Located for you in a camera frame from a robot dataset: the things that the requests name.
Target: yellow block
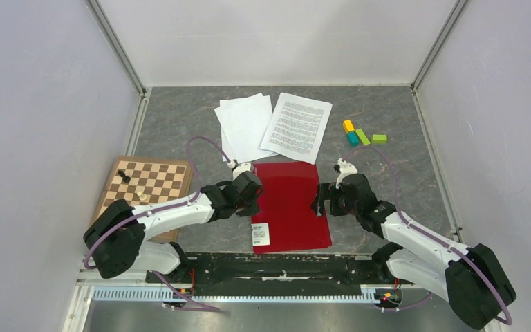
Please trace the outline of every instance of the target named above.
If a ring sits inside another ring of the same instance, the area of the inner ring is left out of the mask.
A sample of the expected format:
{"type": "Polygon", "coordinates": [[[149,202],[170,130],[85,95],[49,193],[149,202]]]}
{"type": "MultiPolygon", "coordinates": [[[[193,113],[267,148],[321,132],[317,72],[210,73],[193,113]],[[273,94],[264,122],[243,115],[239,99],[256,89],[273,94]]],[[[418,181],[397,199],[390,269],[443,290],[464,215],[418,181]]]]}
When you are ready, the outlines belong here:
{"type": "Polygon", "coordinates": [[[345,133],[355,131],[355,127],[353,126],[353,123],[351,123],[351,120],[343,121],[343,129],[345,129],[345,133]]]}

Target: green block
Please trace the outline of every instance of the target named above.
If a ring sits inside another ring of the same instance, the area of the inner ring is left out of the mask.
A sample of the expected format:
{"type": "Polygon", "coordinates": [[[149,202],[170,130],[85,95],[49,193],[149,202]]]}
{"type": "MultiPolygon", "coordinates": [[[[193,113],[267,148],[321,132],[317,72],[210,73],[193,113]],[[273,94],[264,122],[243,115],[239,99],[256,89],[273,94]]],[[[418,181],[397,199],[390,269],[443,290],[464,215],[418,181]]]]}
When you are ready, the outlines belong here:
{"type": "Polygon", "coordinates": [[[365,136],[365,133],[361,129],[355,130],[355,133],[357,134],[357,137],[361,141],[361,144],[363,144],[363,145],[370,145],[371,144],[369,142],[369,139],[367,138],[367,136],[365,136]]]}
{"type": "Polygon", "coordinates": [[[371,136],[371,142],[373,144],[384,144],[388,141],[387,135],[377,135],[376,133],[371,136]]]}
{"type": "Polygon", "coordinates": [[[355,135],[355,132],[353,131],[347,134],[347,140],[349,141],[349,144],[351,144],[352,147],[356,147],[359,144],[357,135],[355,135]]]}

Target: white chess piece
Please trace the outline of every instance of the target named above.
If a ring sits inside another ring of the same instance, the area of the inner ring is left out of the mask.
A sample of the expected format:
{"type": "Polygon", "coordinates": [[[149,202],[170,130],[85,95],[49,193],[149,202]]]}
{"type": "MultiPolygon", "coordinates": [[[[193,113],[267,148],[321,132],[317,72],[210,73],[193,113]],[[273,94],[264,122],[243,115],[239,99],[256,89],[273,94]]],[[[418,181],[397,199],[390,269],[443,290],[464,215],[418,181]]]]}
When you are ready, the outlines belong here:
{"type": "Polygon", "coordinates": [[[137,192],[139,200],[144,201],[147,198],[147,195],[142,192],[137,192]]]}

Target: wooden block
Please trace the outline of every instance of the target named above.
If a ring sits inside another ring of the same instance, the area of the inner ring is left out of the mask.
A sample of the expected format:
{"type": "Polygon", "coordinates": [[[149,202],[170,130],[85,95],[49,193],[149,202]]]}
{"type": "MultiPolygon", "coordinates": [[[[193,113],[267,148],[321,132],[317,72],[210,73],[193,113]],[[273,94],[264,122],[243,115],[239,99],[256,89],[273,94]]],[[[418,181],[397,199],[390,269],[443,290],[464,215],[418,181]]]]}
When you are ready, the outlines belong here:
{"type": "Polygon", "coordinates": [[[354,132],[350,132],[347,134],[347,140],[349,141],[349,144],[351,144],[352,147],[356,147],[359,144],[357,135],[355,135],[354,132]]]}
{"type": "Polygon", "coordinates": [[[384,144],[388,141],[388,136],[387,135],[378,135],[378,134],[373,134],[371,136],[371,142],[373,144],[384,144]]]}
{"type": "Polygon", "coordinates": [[[369,139],[367,138],[367,136],[365,136],[365,133],[363,132],[363,130],[357,129],[357,130],[355,130],[355,134],[357,134],[357,137],[361,141],[361,144],[363,144],[363,145],[370,145],[371,144],[371,142],[369,142],[369,139]]]}
{"type": "Polygon", "coordinates": [[[343,129],[345,129],[345,133],[350,133],[350,132],[355,131],[355,127],[353,127],[353,123],[351,123],[351,120],[343,121],[343,129]]]}

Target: cable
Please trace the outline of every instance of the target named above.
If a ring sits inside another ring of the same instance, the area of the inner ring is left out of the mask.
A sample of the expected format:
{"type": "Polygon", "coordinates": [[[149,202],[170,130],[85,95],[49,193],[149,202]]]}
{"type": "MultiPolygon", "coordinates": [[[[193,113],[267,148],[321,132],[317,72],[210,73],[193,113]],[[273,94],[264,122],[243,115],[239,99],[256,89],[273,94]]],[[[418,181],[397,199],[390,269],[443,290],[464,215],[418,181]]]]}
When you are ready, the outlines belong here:
{"type": "Polygon", "coordinates": [[[190,287],[190,291],[192,295],[194,295],[194,280],[196,279],[196,276],[194,275],[194,269],[191,268],[190,271],[188,271],[188,274],[190,275],[192,279],[192,286],[190,287]]]}
{"type": "Polygon", "coordinates": [[[397,312],[400,312],[400,311],[406,311],[406,310],[417,308],[419,306],[422,306],[423,304],[426,304],[430,300],[432,300],[432,293],[428,293],[428,295],[424,299],[420,300],[419,302],[416,302],[415,304],[410,304],[408,306],[401,306],[401,307],[397,307],[397,308],[378,308],[378,309],[380,309],[382,311],[382,313],[385,313],[385,312],[387,312],[387,313],[397,313],[397,312]]]}
{"type": "MultiPolygon", "coordinates": [[[[162,207],[157,207],[155,209],[151,209],[148,212],[142,212],[142,213],[139,213],[139,214],[135,214],[135,215],[130,216],[129,218],[117,223],[117,225],[114,225],[109,230],[107,230],[97,241],[95,241],[95,243],[88,250],[86,256],[84,257],[84,261],[83,261],[85,269],[94,270],[95,268],[97,268],[96,265],[89,265],[89,260],[93,256],[93,253],[100,246],[100,244],[104,240],[106,240],[109,236],[111,236],[111,234],[113,234],[119,228],[121,228],[124,225],[126,225],[126,224],[128,224],[128,223],[130,223],[130,222],[132,222],[134,220],[137,220],[137,219],[139,219],[139,218],[141,218],[143,216],[148,216],[148,215],[160,212],[160,211],[170,210],[170,209],[178,208],[180,206],[185,206],[185,205],[188,205],[190,203],[193,203],[201,195],[201,177],[198,174],[198,170],[196,169],[196,162],[194,161],[194,158],[192,157],[192,154],[190,152],[190,145],[192,144],[193,140],[206,140],[207,142],[211,143],[215,148],[217,148],[220,151],[220,153],[225,157],[227,162],[231,161],[229,159],[229,156],[227,156],[227,154],[223,151],[223,149],[221,149],[221,147],[219,147],[219,145],[216,142],[214,142],[213,140],[211,140],[210,138],[207,138],[205,136],[194,136],[193,138],[190,138],[186,142],[186,157],[188,157],[188,163],[190,164],[190,167],[192,168],[192,173],[193,173],[194,177],[196,177],[196,180],[198,182],[197,190],[194,193],[193,197],[191,197],[190,200],[188,200],[188,201],[175,203],[175,204],[172,204],[172,205],[167,205],[167,206],[162,206],[162,207]]],[[[192,304],[195,304],[195,305],[201,307],[201,308],[177,308],[177,310],[183,310],[183,311],[184,310],[186,310],[186,311],[219,311],[220,310],[219,308],[216,308],[216,307],[213,307],[213,306],[207,306],[207,305],[198,303],[198,302],[190,299],[189,297],[187,297],[186,295],[183,295],[182,293],[178,292],[174,287],[172,287],[172,285],[163,276],[161,276],[161,273],[159,273],[158,271],[152,271],[152,272],[155,273],[160,278],[160,280],[164,284],[166,284],[166,286],[168,286],[168,288],[170,288],[174,292],[174,294],[176,294],[176,296],[185,299],[189,303],[192,303],[192,304]]]]}
{"type": "Polygon", "coordinates": [[[166,278],[164,278],[164,276],[159,273],[158,271],[152,271],[157,277],[159,280],[161,280],[164,284],[166,284],[166,286],[168,286],[168,288],[170,288],[170,290],[172,292],[174,292],[174,294],[181,298],[181,299],[184,299],[186,300],[186,302],[188,303],[192,303],[194,305],[197,305],[199,306],[200,308],[180,308],[180,307],[173,307],[174,310],[179,310],[179,311],[211,311],[211,312],[217,312],[217,311],[221,311],[219,308],[215,307],[215,306],[208,306],[206,304],[202,304],[200,302],[197,302],[197,301],[194,301],[193,299],[191,299],[190,297],[178,292],[177,289],[175,289],[167,280],[166,278]]]}
{"type": "Polygon", "coordinates": [[[502,300],[500,294],[498,293],[498,291],[496,290],[496,288],[494,287],[494,285],[491,283],[491,281],[485,276],[485,274],[483,274],[483,272],[481,272],[481,270],[477,267],[477,265],[475,265],[471,259],[467,258],[467,256],[465,256],[461,251],[459,251],[457,248],[455,247],[449,247],[449,244],[441,239],[439,239],[438,237],[432,235],[431,233],[423,230],[422,228],[419,228],[418,226],[416,226],[415,224],[413,223],[410,223],[408,220],[406,220],[406,218],[404,217],[404,215],[402,214],[402,210],[400,209],[400,199],[398,197],[398,192],[399,192],[399,188],[398,188],[398,177],[396,175],[396,172],[394,171],[394,168],[390,162],[390,160],[386,157],[386,155],[379,149],[376,149],[375,147],[369,147],[369,146],[361,146],[361,147],[356,147],[355,149],[351,150],[351,152],[347,153],[345,156],[342,157],[343,160],[347,160],[347,158],[349,158],[351,155],[353,155],[355,152],[359,151],[359,150],[363,150],[363,149],[372,149],[373,151],[377,152],[381,157],[382,159],[384,159],[384,161],[386,162],[386,164],[388,165],[388,169],[390,170],[390,173],[392,175],[392,179],[393,179],[393,184],[394,184],[394,206],[395,206],[395,210],[396,212],[398,213],[398,216],[400,216],[400,219],[402,219],[402,222],[412,228],[413,230],[419,232],[420,234],[428,237],[429,239],[435,241],[436,243],[442,245],[443,247],[445,247],[446,249],[454,252],[455,254],[457,254],[457,256],[459,256],[465,263],[467,263],[467,265],[469,265],[473,271],[475,271],[475,273],[477,273],[477,275],[481,278],[481,280],[483,280],[483,283],[487,286],[487,289],[490,290],[490,292],[492,292],[494,298],[496,299],[496,301],[498,302],[498,305],[500,306],[504,316],[505,316],[505,320],[503,318],[499,318],[499,317],[496,317],[496,320],[498,320],[499,322],[502,322],[506,325],[512,325],[512,317],[510,316],[510,312],[508,311],[507,309],[507,306],[505,305],[504,301],[502,300]]]}
{"type": "Polygon", "coordinates": [[[404,301],[404,290],[400,290],[400,303],[392,301],[389,297],[386,297],[386,301],[388,301],[388,302],[390,302],[392,304],[395,304],[396,306],[398,306],[398,308],[400,308],[400,305],[404,301]]]}

